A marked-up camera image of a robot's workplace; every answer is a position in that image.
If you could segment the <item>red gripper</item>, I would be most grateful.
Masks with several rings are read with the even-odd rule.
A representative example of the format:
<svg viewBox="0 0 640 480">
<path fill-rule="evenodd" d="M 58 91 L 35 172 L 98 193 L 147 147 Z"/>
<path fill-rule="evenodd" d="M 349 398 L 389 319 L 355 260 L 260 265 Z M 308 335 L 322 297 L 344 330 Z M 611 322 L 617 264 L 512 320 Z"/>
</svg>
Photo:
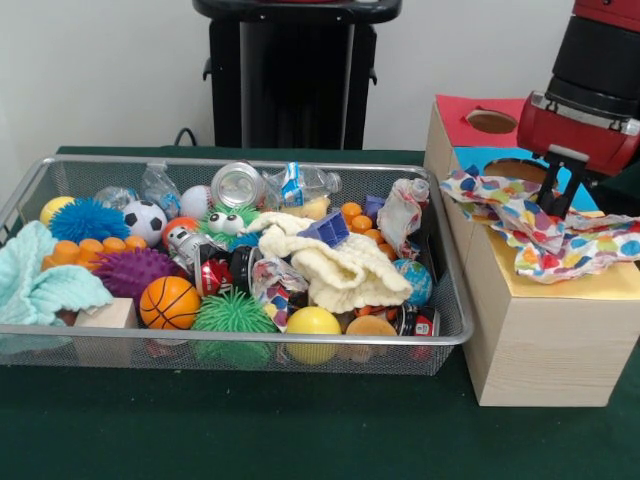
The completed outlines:
<svg viewBox="0 0 640 480">
<path fill-rule="evenodd" d="M 626 168 L 639 147 L 639 121 L 586 113 L 533 92 L 523 106 L 517 142 L 536 155 L 561 155 L 585 163 L 589 171 L 615 176 Z M 569 168 L 567 185 L 557 193 L 554 185 L 560 165 L 552 158 L 548 163 L 537 204 L 564 219 L 583 181 L 584 169 Z"/>
</svg>

